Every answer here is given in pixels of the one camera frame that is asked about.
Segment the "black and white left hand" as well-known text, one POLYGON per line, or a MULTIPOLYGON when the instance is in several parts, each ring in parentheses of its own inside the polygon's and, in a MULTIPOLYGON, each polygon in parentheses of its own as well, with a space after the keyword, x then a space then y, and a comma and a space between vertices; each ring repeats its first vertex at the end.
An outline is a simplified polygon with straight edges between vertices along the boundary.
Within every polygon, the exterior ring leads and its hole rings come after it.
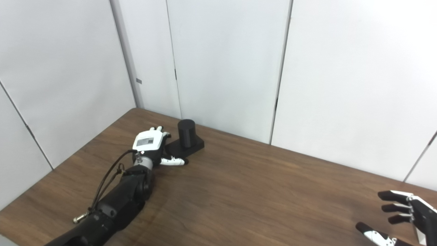
POLYGON ((183 166, 189 162, 183 158, 177 158, 165 151, 166 141, 171 137, 169 132, 163 131, 162 126, 151 127, 147 131, 140 132, 133 143, 135 155, 134 166, 140 165, 152 170, 159 165, 183 166))

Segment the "black and white right hand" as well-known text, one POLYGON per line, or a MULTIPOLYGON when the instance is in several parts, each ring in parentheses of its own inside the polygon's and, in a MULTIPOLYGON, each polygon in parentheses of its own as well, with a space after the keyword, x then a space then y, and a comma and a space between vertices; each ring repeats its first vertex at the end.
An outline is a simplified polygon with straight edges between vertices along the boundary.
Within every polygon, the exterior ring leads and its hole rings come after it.
MULTIPOLYGON (((383 212, 398 213, 387 219, 390 224, 411 223, 420 243, 424 246, 437 244, 437 213, 428 202, 413 193, 395 190, 380 191, 378 197, 383 201, 392 202, 381 206, 383 212)), ((374 230, 365 223, 359 222, 355 227, 377 246, 409 246, 409 243, 374 230)))

